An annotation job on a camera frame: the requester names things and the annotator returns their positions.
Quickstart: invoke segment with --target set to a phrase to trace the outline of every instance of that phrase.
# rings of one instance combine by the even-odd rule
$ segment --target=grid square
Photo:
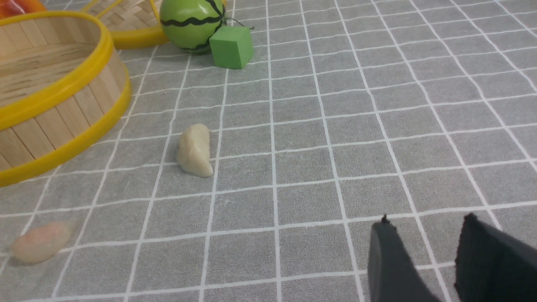
[[[404,178],[418,212],[482,205],[463,169],[412,173]]]
[[[417,26],[424,25],[425,21],[419,15],[418,12],[409,12],[400,15],[385,16],[384,22],[389,28],[403,27],[403,26]]]
[[[91,205],[102,179],[103,173],[55,176],[50,180],[48,188],[43,195],[39,210]]]
[[[251,102],[252,100],[269,99],[268,81],[233,84],[228,85],[227,89],[226,104],[239,104]]]
[[[405,249],[414,265],[430,264],[431,260],[425,249],[425,243],[418,229],[415,218],[390,218],[391,224],[397,227],[397,233],[401,237]],[[354,253],[358,262],[358,269],[367,269],[369,260],[369,244],[371,238],[372,221],[349,223],[351,237],[354,245]]]
[[[288,15],[290,13],[300,13],[300,4],[298,2],[286,2],[268,6],[269,17]]]
[[[480,34],[470,21],[454,21],[449,23],[431,24],[433,30],[441,39],[462,37],[464,35]]]
[[[307,26],[310,39],[329,38],[334,35],[345,34],[343,23],[310,24]]]
[[[275,123],[321,117],[318,97],[284,99],[272,103],[272,118]]]
[[[342,224],[280,230],[282,276],[352,270]]]
[[[331,118],[326,121],[331,143],[374,141],[383,138],[374,114]]]
[[[400,85],[372,90],[379,110],[426,105],[427,100],[418,84]]]
[[[359,300],[356,282],[353,276],[284,281],[281,283],[281,291],[284,301],[324,302]]]
[[[276,283],[261,283],[243,286],[224,287],[217,289],[205,290],[204,301],[206,302],[223,302],[223,301],[240,301],[247,299],[251,301],[276,301]]]
[[[481,99],[477,87],[467,77],[427,81],[423,87],[433,103],[455,103]]]
[[[175,73],[160,73],[160,74],[146,75],[143,80],[143,87],[140,93],[144,94],[146,92],[160,91],[160,90],[181,87],[181,82],[183,81],[184,74],[185,73],[183,71],[178,71]]]
[[[220,161],[218,171],[216,189],[219,191],[272,184],[270,155],[224,159]]]
[[[124,245],[75,250],[58,289],[58,297],[124,291],[135,249],[136,245]],[[147,258],[139,258],[139,265],[144,259]]]
[[[289,59],[292,57],[302,57],[307,55],[309,55],[309,49],[308,43],[306,41],[297,41],[287,44],[270,46],[271,60]]]
[[[496,51],[483,36],[449,39],[444,42],[454,55],[490,53]]]
[[[524,155],[505,130],[452,135],[466,164],[524,159]]]
[[[537,60],[535,60],[537,57],[537,48],[505,52],[505,55],[518,68],[537,67]]]
[[[134,168],[161,162],[166,138],[120,141],[110,168]]]
[[[220,156],[233,156],[270,151],[270,126],[222,131]]]
[[[381,15],[416,11],[409,0],[378,2],[376,7]]]
[[[275,275],[274,232],[211,237],[207,284],[268,279]]]
[[[514,70],[499,53],[465,55],[458,59],[462,67],[470,75],[501,73]]]
[[[440,41],[411,43],[402,45],[400,48],[407,60],[421,60],[434,56],[449,56],[449,52]]]
[[[218,194],[214,202],[212,231],[274,226],[272,189]]]
[[[157,200],[153,204],[145,238],[165,238],[207,230],[210,196]]]
[[[333,153],[339,177],[396,172],[385,142],[334,147]]]
[[[204,247],[203,237],[142,244],[133,291],[199,285]]]
[[[386,29],[379,16],[352,18],[344,22],[350,34]]]
[[[474,20],[474,23],[484,33],[513,31],[524,29],[512,16],[498,16]]]
[[[511,132],[531,157],[537,157],[537,126],[512,128]]]
[[[473,212],[480,221],[491,224],[490,216],[486,211]],[[438,263],[451,262],[457,256],[457,246],[465,212],[451,212],[426,215],[421,217],[425,233],[429,236],[429,243]]]
[[[272,80],[272,97],[274,99],[316,94],[315,79],[310,75]]]
[[[94,208],[80,243],[137,240],[148,205],[149,202],[127,202]]]
[[[270,32],[270,43],[271,44],[280,44],[293,42],[297,40],[305,40],[306,32],[304,27],[290,27],[284,30],[271,30]]]
[[[188,174],[179,165],[164,166],[158,183],[157,197],[211,192],[212,189],[212,177],[201,178]]]
[[[268,29],[271,31],[293,26],[304,26],[304,22],[302,21],[302,16],[300,14],[272,17],[268,20]]]
[[[494,17],[505,14],[504,9],[495,2],[462,6],[461,10],[465,12],[466,16],[470,19]]]
[[[334,182],[278,188],[280,225],[341,218]]]
[[[499,164],[470,171],[489,204],[537,199],[537,174],[529,163]]]
[[[394,41],[391,39],[388,31],[362,32],[351,34],[350,36],[355,49],[380,48],[394,45]]]
[[[324,114],[327,117],[373,111],[373,103],[366,91],[346,91],[323,95],[322,99]]]
[[[429,23],[449,22],[466,20],[463,13],[457,8],[441,8],[422,12],[423,17]]]
[[[436,39],[436,36],[427,25],[396,28],[391,30],[391,33],[398,44]]]
[[[412,212],[397,176],[341,181],[341,193],[348,218]]]
[[[266,62],[247,64],[243,69],[229,69],[228,83],[243,83],[264,80],[269,77],[269,64]]]
[[[442,132],[428,107],[381,113],[380,118],[389,138]]]
[[[499,127],[500,123],[485,103],[437,106],[437,114],[448,131]]]
[[[367,68],[364,75],[369,87],[386,87],[414,82],[406,63]]]
[[[276,151],[304,149],[326,145],[322,120],[303,121],[274,126]]]
[[[410,65],[420,81],[464,75],[452,57],[427,59],[412,62]]]
[[[97,203],[116,202],[131,198],[149,198],[153,192],[157,174],[158,167],[141,167],[133,170],[108,172]]]
[[[142,63],[145,60],[136,60],[133,62],[139,62]],[[137,70],[140,70],[141,72],[131,74],[143,74],[148,62],[144,62],[142,64],[139,64],[139,67],[137,66]],[[186,69],[186,64],[188,63],[188,56],[154,56],[151,59],[151,64],[149,65],[149,69],[147,70],[148,73],[161,73],[163,71],[184,71]]]
[[[395,46],[356,51],[356,55],[358,56],[358,60],[360,61],[360,65],[362,67],[401,63],[404,61],[403,57]]]
[[[50,298],[69,253],[54,255],[51,259],[23,265],[11,258],[0,277],[0,291],[5,301]]]
[[[319,74],[317,75],[317,81],[319,91],[322,94],[365,88],[362,76],[358,70],[342,70]]]
[[[311,59],[309,57],[301,57],[299,59],[272,61],[271,76],[273,78],[311,75]]]
[[[57,173],[64,174],[74,171],[104,170],[112,155],[114,146],[115,142],[96,143],[72,160],[61,165]]]
[[[528,81],[518,72],[475,76],[474,80],[487,98],[532,94]]]
[[[179,109],[217,106],[222,104],[223,99],[224,86],[183,89],[181,92],[181,99],[179,100]],[[153,106],[153,103],[147,103],[147,107]]]
[[[504,232],[533,248],[537,247],[537,240],[533,236],[537,231],[533,223],[535,221],[533,218],[537,214],[535,205],[500,208],[495,210],[494,214],[497,216]]]
[[[391,143],[403,171],[459,165],[445,136],[405,139]]]
[[[501,51],[536,47],[537,38],[528,31],[490,34],[489,39]]]
[[[349,39],[341,35],[332,38],[313,40],[310,41],[310,45],[312,55],[331,54],[340,51],[349,51],[352,49],[351,44],[349,43]]]
[[[328,149],[277,153],[276,179],[278,184],[333,179]]]
[[[527,96],[490,102],[506,125],[537,123],[537,97]]]
[[[125,128],[123,128],[121,138],[137,139],[147,138],[150,136],[167,135],[172,117],[172,112],[132,116],[130,117]]]
[[[304,12],[304,18],[306,24],[312,24],[323,20],[324,22],[336,22],[341,21],[339,12],[336,8],[322,10],[322,11],[306,11]]]
[[[524,15],[517,15],[517,18],[520,20],[520,22],[522,22],[528,28],[537,27],[537,12],[525,13]]]
[[[262,102],[226,106],[222,119],[224,129],[267,124],[270,123],[270,104]]]
[[[329,55],[314,56],[313,60],[315,64],[315,71],[318,73],[337,71],[347,69],[351,66],[357,66],[354,55],[352,52],[347,51]]]
[[[140,95],[132,110],[132,114],[156,113],[166,110],[173,110],[177,100],[179,90],[166,90],[154,92],[152,94]]]
[[[0,214],[33,212],[46,182],[46,179],[39,179],[0,188],[0,195],[2,196]]]

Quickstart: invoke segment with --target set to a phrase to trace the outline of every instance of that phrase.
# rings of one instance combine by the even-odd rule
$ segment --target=toy watermelon
[[[189,52],[209,50],[209,38],[226,25],[222,0],[163,0],[162,30],[177,47]]]

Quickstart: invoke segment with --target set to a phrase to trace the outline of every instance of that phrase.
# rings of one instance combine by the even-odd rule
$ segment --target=basket
[[[80,12],[0,20],[0,186],[40,175],[107,133],[131,98],[106,27]]]
[[[81,10],[108,27],[116,49],[143,48],[168,42],[158,11],[162,0],[92,0]]]

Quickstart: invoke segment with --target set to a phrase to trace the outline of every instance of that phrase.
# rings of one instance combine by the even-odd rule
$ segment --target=green foam block
[[[223,26],[209,43],[218,67],[243,69],[253,57],[252,35],[247,27]]]

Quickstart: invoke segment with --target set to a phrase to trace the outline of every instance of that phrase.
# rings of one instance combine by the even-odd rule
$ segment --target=white grid line
[[[152,52],[151,55],[153,56],[156,51],[157,51],[157,47],[155,47],[153,49],[153,52]],[[146,71],[149,69],[149,65],[151,64],[152,59],[153,58],[149,59],[149,61],[147,62]],[[142,82],[140,83],[140,87],[138,88],[138,94],[140,93],[140,90],[143,87],[143,80],[144,80],[144,78],[142,78]],[[135,96],[134,100],[133,100],[133,103],[132,103],[132,106],[131,106],[131,108],[129,110],[129,114],[132,112],[134,106],[136,105],[137,100],[138,100],[138,96]],[[107,173],[108,173],[106,170],[110,167],[110,164],[112,163],[112,160],[114,159],[115,152],[118,149],[119,139],[121,138],[121,134],[123,132],[123,129],[125,129],[125,126],[128,124],[128,122],[129,122],[129,120],[127,118],[127,120],[123,124],[123,127],[121,127],[121,129],[119,130],[118,137],[117,137],[116,142],[114,144],[114,149],[112,150],[112,154],[110,155],[110,158],[109,158],[109,160],[108,160],[108,162],[106,164],[106,168],[105,168],[105,171],[103,173],[103,177],[101,179],[101,182],[99,184],[99,188],[97,189],[97,192],[95,193],[95,197],[93,198],[93,201],[92,201],[92,204],[91,204],[92,206],[89,209],[88,214],[86,215],[86,219],[84,220],[84,223],[83,223],[83,225],[81,227],[81,230],[80,230],[80,234],[78,235],[78,238],[76,239],[74,246],[77,246],[80,243],[80,240],[81,240],[82,236],[84,235],[84,230],[86,228],[86,225],[88,224],[88,221],[90,220],[91,213],[93,212],[93,208],[96,205],[97,199],[99,198],[99,194],[100,194],[100,192],[101,192],[101,190],[102,190],[102,188],[104,186],[106,176],[107,176]],[[58,290],[60,289],[60,285],[61,285],[63,277],[64,277],[64,275],[65,275],[65,273],[67,271],[67,267],[69,266],[69,263],[71,262],[71,259],[73,257],[74,251],[75,250],[72,250],[71,253],[69,254],[69,256],[67,257],[67,260],[66,260],[66,262],[65,262],[65,264],[63,266],[63,269],[60,272],[60,276],[58,278],[58,281],[57,281],[56,285],[54,286],[54,290],[52,292],[52,298],[57,297]]]
[[[266,6],[266,26],[270,28],[269,25],[269,0],[265,0]],[[272,67],[271,67],[271,56],[270,56],[270,31],[267,30],[267,60],[268,60],[268,99],[269,99],[269,115],[270,115],[270,139],[271,139],[271,168],[272,168],[272,203],[273,203],[273,215],[274,215],[274,226],[279,227],[279,215],[278,215],[278,189],[276,187],[276,143],[274,141],[274,107],[273,107],[273,98],[272,98]],[[276,266],[276,301],[282,302],[282,293],[281,293],[281,263],[280,263],[280,233],[277,229],[274,230],[274,257],[275,257],[275,266]]]
[[[377,5],[376,5],[374,2],[372,2],[372,3],[373,3],[373,5],[375,6],[375,10],[376,10],[377,13],[380,15],[380,10],[379,10],[379,8],[377,7]],[[383,25],[385,26],[385,28],[386,28],[387,31],[388,31],[388,34],[390,35],[390,37],[391,37],[391,39],[393,40],[393,42],[396,44],[395,37],[393,36],[391,30],[388,28],[388,25],[386,24],[386,21],[384,20],[384,18],[383,18],[382,16],[380,16],[380,17],[381,17],[381,21],[382,21]],[[401,48],[400,48],[399,46],[396,46],[396,48],[397,48],[397,50],[399,51],[401,57],[402,57],[404,60],[406,60],[406,57],[405,57],[405,55],[403,54]],[[359,65],[360,63],[358,62],[358,57],[355,56],[355,58],[356,58],[356,61],[357,61],[358,65]],[[408,63],[408,62],[406,62],[406,64],[407,64],[408,69],[410,70],[410,73],[411,73],[412,77],[417,81],[418,79],[417,79],[416,75],[414,74],[414,72],[413,72],[413,70],[412,70],[412,66],[411,66],[410,63]],[[423,93],[424,93],[424,95],[425,95],[425,99],[427,100],[427,102],[428,102],[429,104],[431,104],[431,101],[429,100],[429,96],[428,96],[427,92],[425,91],[425,88],[423,87],[423,85],[420,84],[420,83],[419,83],[418,85],[420,85],[420,87],[421,87],[421,89],[422,89],[422,91],[423,91]],[[374,100],[373,94],[372,94],[371,92],[369,92],[369,95],[370,95],[370,97],[372,98],[372,100]],[[440,123],[440,126],[441,126],[441,128],[442,128],[442,131],[443,131],[443,132],[446,132],[446,130],[445,130],[443,124],[441,123],[440,119],[439,119],[438,116],[436,115],[436,112],[435,112],[435,111],[434,111],[434,113],[435,113],[435,117],[437,118],[437,121]],[[382,120],[381,120],[381,118],[380,118],[380,115],[378,115],[378,114],[377,114],[377,120],[379,121],[379,124],[380,124],[380,126],[381,126],[381,128],[382,128],[382,132],[383,132],[384,137],[387,138],[386,131],[384,130],[384,127],[382,126]],[[403,189],[404,189],[405,194],[406,194],[406,196],[407,196],[408,202],[409,202],[409,204],[410,204],[410,208],[412,209],[412,212],[415,214],[415,219],[416,219],[416,223],[417,223],[419,232],[420,232],[420,234],[422,235],[423,241],[424,241],[424,243],[425,243],[425,249],[427,250],[427,253],[429,254],[429,258],[431,259],[431,263],[432,263],[433,265],[436,265],[437,262],[436,262],[436,258],[435,258],[435,256],[434,256],[434,253],[433,253],[431,244],[430,244],[429,239],[428,239],[428,237],[427,237],[427,234],[426,234],[426,232],[425,232],[425,228],[423,227],[422,221],[421,221],[421,219],[419,218],[419,216],[417,215],[416,206],[414,205],[414,202],[413,202],[413,200],[412,200],[412,195],[410,194],[410,190],[409,190],[409,188],[408,188],[407,182],[406,182],[406,180],[404,179],[403,175],[401,174],[401,167],[399,166],[399,163],[397,162],[397,158],[396,158],[395,153],[394,153],[394,151],[393,151],[393,149],[392,149],[392,147],[391,147],[391,144],[390,144],[389,142],[387,142],[387,145],[388,145],[388,149],[389,149],[389,151],[390,151],[390,155],[391,155],[391,157],[392,157],[392,159],[393,159],[393,162],[394,162],[394,164],[395,164],[395,168],[396,168],[396,170],[397,170],[397,173],[399,174],[399,178],[400,178],[400,180],[401,180],[401,184],[403,185]],[[442,289],[442,293],[444,294],[444,299],[446,300],[446,302],[451,302],[451,297],[449,296],[449,292],[448,292],[448,290],[447,290],[446,283],[444,282],[444,278],[443,278],[442,274],[440,273],[440,270],[439,270],[438,268],[435,268],[435,269],[434,269],[434,272],[435,272],[436,277],[437,277],[437,279],[438,279],[440,288]]]
[[[330,156],[330,163],[332,165],[332,173],[333,173],[333,177],[334,177],[335,185],[336,185],[336,192],[337,192],[338,201],[339,201],[339,208],[341,210],[342,218],[347,219],[347,214],[346,214],[346,211],[345,211],[345,204],[343,203],[343,195],[342,195],[341,186],[340,186],[340,183],[339,183],[339,176],[337,174],[336,160],[335,160],[334,154],[333,154],[333,149],[332,149],[332,145],[331,145],[331,141],[330,141],[330,134],[328,132],[328,125],[326,123],[326,117],[325,117],[325,114],[324,114],[323,100],[322,100],[322,97],[321,97],[321,91],[320,91],[319,82],[318,82],[318,79],[317,79],[317,72],[315,70],[315,61],[313,59],[313,52],[311,51],[311,44],[310,44],[310,39],[309,39],[309,34],[308,34],[308,28],[306,26],[306,17],[304,16],[304,8],[303,8],[303,5],[302,5],[302,0],[299,0],[299,5],[300,5],[300,11],[301,11],[301,14],[302,14],[302,23],[303,23],[304,31],[305,31],[305,34],[306,34],[308,52],[310,54],[311,68],[312,68],[313,74],[314,74],[313,78],[314,78],[314,82],[315,82],[315,89],[317,91],[317,99],[318,99],[318,102],[319,102],[319,107],[321,109],[321,117],[322,117],[322,121],[323,121],[324,135],[326,137],[326,145],[327,145],[327,148],[328,148],[328,153],[329,153],[329,156]],[[349,224],[343,224],[343,227],[345,229],[345,236],[346,236],[346,239],[347,239],[347,245],[349,246],[349,254],[350,254],[350,257],[351,257],[351,264],[352,264],[352,268],[353,268],[353,271],[354,271],[354,282],[356,284],[356,290],[357,290],[357,294],[358,294],[358,299],[360,300],[360,302],[365,302],[364,290],[362,288],[360,276],[358,274],[358,263],[357,263],[357,260],[356,260],[356,253],[354,252],[354,244],[352,243],[351,230],[349,228]]]

